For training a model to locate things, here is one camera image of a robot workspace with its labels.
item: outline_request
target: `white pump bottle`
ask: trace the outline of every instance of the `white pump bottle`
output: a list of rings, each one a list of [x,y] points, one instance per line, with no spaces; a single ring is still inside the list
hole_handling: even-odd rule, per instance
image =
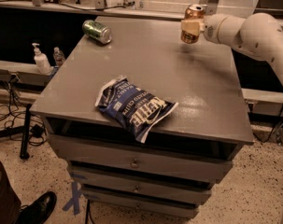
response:
[[[48,57],[44,53],[41,53],[37,47],[39,44],[33,43],[32,46],[35,48],[35,63],[38,66],[39,72],[44,75],[50,75],[54,67],[50,66]]]

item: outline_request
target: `shoe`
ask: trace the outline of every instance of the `shoe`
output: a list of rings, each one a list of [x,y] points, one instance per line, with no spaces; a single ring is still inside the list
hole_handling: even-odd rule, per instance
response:
[[[15,224],[43,224],[54,210],[56,202],[56,194],[52,191],[46,192],[21,210]]]

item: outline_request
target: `speckled floor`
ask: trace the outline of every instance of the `speckled floor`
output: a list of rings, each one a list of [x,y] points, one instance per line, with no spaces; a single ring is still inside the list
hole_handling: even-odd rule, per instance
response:
[[[269,127],[252,125],[253,131],[265,138]],[[47,224],[79,224],[85,221],[86,200],[79,199],[79,213],[73,206],[64,210],[72,197],[72,179],[66,172],[66,162],[58,159],[49,144],[29,146],[30,159],[19,158],[20,141],[0,139],[0,160],[7,170],[13,188],[22,204],[30,204],[42,193],[52,190],[58,202]],[[137,211],[128,208],[92,203],[94,224],[232,224],[280,223],[283,211],[283,146],[274,139],[245,146],[234,159],[234,167],[212,189],[212,196],[200,206],[195,219]]]

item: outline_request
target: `blue chip bag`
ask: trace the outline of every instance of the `blue chip bag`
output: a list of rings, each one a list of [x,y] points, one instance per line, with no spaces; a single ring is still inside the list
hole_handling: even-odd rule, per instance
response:
[[[178,103],[161,100],[131,84],[126,77],[118,77],[100,90],[95,106],[132,133],[138,142],[145,143],[152,126]]]

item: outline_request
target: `pants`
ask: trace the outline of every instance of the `pants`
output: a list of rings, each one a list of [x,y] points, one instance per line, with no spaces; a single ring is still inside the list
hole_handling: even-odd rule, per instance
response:
[[[0,162],[0,224],[12,224],[19,215],[21,201],[10,186],[7,173]]]

